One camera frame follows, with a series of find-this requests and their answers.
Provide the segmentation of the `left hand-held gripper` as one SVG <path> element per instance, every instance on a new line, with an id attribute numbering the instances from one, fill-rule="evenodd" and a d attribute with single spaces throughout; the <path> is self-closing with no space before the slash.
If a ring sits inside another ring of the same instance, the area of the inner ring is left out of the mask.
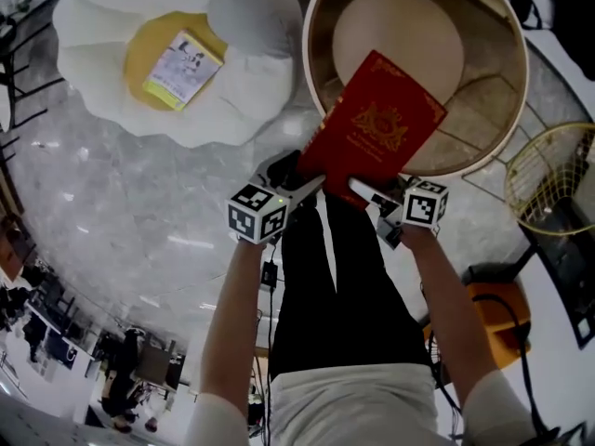
<path id="1" fill-rule="evenodd" d="M 285 150 L 261 162 L 249 181 L 226 201 L 228 227 L 253 243 L 270 243 L 294 211 L 323 186 L 326 176 L 305 180 L 297 173 L 299 150 Z"/>

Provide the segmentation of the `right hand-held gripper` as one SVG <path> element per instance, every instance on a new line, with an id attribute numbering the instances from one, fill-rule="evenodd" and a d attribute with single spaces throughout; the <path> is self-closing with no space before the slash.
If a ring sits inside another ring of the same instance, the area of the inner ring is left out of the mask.
<path id="1" fill-rule="evenodd" d="M 349 187 L 379 209 L 376 233 L 391 249 L 399 243 L 404 225 L 436 230 L 448 201 L 448 189 L 419 177 L 399 178 L 388 192 L 379 192 L 351 177 Z"/>

